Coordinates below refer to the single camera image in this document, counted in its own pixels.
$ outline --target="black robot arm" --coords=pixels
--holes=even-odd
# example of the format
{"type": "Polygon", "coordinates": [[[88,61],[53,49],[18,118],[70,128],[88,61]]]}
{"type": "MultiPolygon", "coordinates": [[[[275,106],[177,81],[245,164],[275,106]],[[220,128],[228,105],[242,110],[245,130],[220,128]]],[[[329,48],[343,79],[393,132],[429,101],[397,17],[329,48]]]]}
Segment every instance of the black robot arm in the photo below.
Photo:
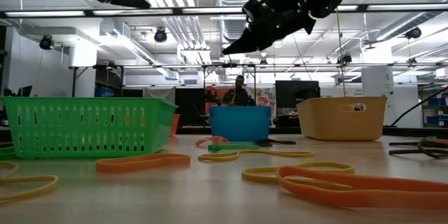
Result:
{"type": "Polygon", "coordinates": [[[248,27],[223,50],[224,55],[264,50],[300,29],[310,34],[315,18],[325,18],[342,0],[249,0],[243,6],[248,27]]]}

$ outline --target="basket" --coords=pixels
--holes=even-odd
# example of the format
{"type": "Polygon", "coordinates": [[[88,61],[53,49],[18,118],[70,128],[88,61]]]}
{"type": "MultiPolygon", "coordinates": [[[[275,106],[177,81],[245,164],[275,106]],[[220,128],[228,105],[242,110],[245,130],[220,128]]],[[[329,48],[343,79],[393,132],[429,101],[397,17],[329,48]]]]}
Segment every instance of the basket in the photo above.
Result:
{"type": "Polygon", "coordinates": [[[382,135],[386,97],[325,97],[297,105],[302,134],[327,141],[373,141],[382,135]]]}
{"type": "Polygon", "coordinates": [[[269,137],[271,107],[211,106],[211,135],[229,141],[257,141],[269,137]]]}
{"type": "Polygon", "coordinates": [[[127,157],[168,142],[176,105],[159,98],[5,97],[20,158],[127,157]]]}
{"type": "Polygon", "coordinates": [[[173,124],[171,125],[171,130],[169,132],[169,136],[170,137],[175,137],[176,136],[176,132],[177,132],[177,125],[179,124],[179,118],[181,117],[181,115],[179,114],[174,114],[174,118],[173,118],[173,124]]]}

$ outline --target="black monitor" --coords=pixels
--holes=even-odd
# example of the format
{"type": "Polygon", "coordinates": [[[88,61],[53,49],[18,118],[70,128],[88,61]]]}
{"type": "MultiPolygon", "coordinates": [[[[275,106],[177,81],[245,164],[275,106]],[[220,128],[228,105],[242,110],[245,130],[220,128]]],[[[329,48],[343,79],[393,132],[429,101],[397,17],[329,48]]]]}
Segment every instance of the black monitor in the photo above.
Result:
{"type": "Polygon", "coordinates": [[[275,93],[278,109],[295,109],[306,99],[320,97],[321,89],[318,81],[276,80],[275,93]]]}
{"type": "Polygon", "coordinates": [[[19,88],[19,91],[17,92],[17,96],[19,97],[29,97],[31,95],[31,90],[33,89],[33,86],[26,86],[19,88]]]}

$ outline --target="white table surface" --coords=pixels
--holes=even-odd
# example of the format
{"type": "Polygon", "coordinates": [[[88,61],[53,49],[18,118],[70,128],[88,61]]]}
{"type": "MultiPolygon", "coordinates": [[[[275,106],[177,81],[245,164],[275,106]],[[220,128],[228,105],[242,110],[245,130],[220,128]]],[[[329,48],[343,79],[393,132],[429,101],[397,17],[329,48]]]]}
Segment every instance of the white table surface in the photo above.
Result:
{"type": "MultiPolygon", "coordinates": [[[[178,136],[166,147],[170,153],[191,155],[187,168],[112,175],[97,174],[95,160],[18,161],[18,176],[58,175],[59,188],[35,199],[0,203],[0,223],[448,223],[448,212],[336,209],[302,201],[277,185],[241,178],[241,171],[249,167],[333,161],[353,165],[357,174],[448,182],[448,160],[423,154],[387,155],[389,141],[417,139],[383,136],[380,141],[347,143],[273,135],[297,141],[296,146],[276,149],[314,151],[315,157],[245,154],[233,162],[205,163],[198,162],[197,156],[208,153],[206,148],[194,145],[201,137],[178,136]]],[[[0,186],[0,194],[15,190],[0,186]]]]}

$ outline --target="person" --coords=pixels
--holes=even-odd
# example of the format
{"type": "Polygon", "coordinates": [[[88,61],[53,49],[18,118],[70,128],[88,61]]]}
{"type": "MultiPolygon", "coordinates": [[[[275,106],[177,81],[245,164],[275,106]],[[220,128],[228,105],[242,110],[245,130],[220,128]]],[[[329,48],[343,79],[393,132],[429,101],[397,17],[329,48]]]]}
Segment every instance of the person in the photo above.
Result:
{"type": "Polygon", "coordinates": [[[244,76],[238,76],[235,80],[235,89],[224,94],[223,103],[228,106],[255,106],[255,101],[243,88],[244,76]]]}

